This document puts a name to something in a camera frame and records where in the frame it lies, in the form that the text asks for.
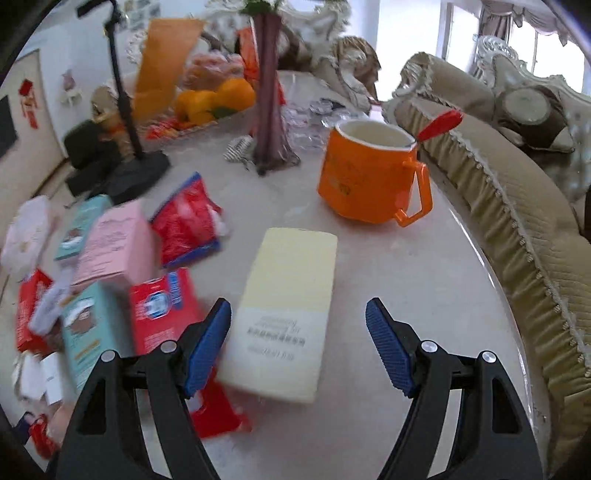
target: red snack bag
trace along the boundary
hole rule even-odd
[[[221,215],[222,209],[207,196],[201,175],[195,172],[150,220],[162,240],[164,268],[176,268],[219,250],[212,212]]]
[[[27,325],[31,320],[37,304],[53,281],[38,268],[24,282],[18,291],[17,310],[17,349],[20,352],[29,350],[33,353],[48,355],[54,352],[46,340],[29,331]]]
[[[130,301],[137,355],[150,353],[166,340],[178,340],[188,325],[203,320],[186,268],[131,287]]]

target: curtain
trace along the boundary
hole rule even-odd
[[[528,8],[505,2],[497,2],[495,0],[482,0],[478,37],[483,35],[494,35],[508,43],[513,24],[517,27],[521,27],[524,20],[542,35],[558,34],[563,46],[565,46],[569,40],[573,41],[567,28],[554,15],[541,14]],[[476,59],[474,60],[469,73],[476,78],[482,76],[482,71],[476,65]]]

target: microphone stand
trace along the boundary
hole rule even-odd
[[[78,8],[78,17],[84,17],[105,1],[107,0],[90,0]],[[103,188],[103,191],[111,197],[113,203],[118,205],[139,197],[155,185],[170,167],[170,161],[161,150],[145,152],[139,141],[132,117],[131,101],[121,80],[115,46],[115,27],[121,22],[123,15],[116,0],[108,1],[113,5],[113,10],[111,17],[105,22],[105,32],[109,39],[111,65],[118,94],[117,108],[134,151],[134,159],[117,167],[109,176]]]

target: red spoon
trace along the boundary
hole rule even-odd
[[[437,137],[441,134],[449,132],[452,128],[456,128],[459,124],[462,123],[464,118],[464,112],[459,110],[448,110],[445,113],[439,115],[435,120],[431,121],[425,128],[423,128],[419,134],[417,135],[417,139],[415,140],[417,143],[424,142],[429,140],[433,137]],[[410,147],[414,142],[405,145],[406,147]]]

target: marble table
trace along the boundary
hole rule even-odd
[[[309,75],[288,74],[281,80],[286,95],[296,103],[321,96],[345,103]],[[366,225],[339,217],[316,193],[322,152],[301,154],[299,167],[260,178],[241,164],[223,160],[231,137],[220,134],[167,147],[173,168],[146,195],[144,203],[145,213],[150,215],[198,171],[212,199],[224,209],[231,236],[220,252],[190,269],[204,308],[218,297],[238,306],[257,249],[270,227],[330,232],[337,235],[339,244],[317,400],[301,406],[232,393],[249,414],[254,431],[205,441],[222,479],[378,477],[410,400],[392,387],[366,329],[365,304],[373,297],[381,298],[394,319],[411,324],[420,338],[432,339],[450,353],[476,356],[482,350],[495,352],[531,418],[525,356],[506,298],[482,251],[434,183],[433,211],[425,218],[407,228],[394,221]],[[414,191],[410,211],[416,209],[418,195]],[[61,229],[71,214],[62,209]],[[48,253],[53,254],[58,235],[51,240]],[[57,267],[50,257],[48,254],[44,259],[43,268],[55,274]],[[12,361],[8,354],[0,349],[2,361]],[[6,385],[5,370],[0,374],[2,385]],[[5,405],[5,392],[0,400]],[[445,469],[459,401],[459,392],[452,392],[431,473]],[[10,407],[16,408],[14,402]],[[10,413],[11,420],[18,414]],[[144,434],[154,469],[167,474],[149,419]]]

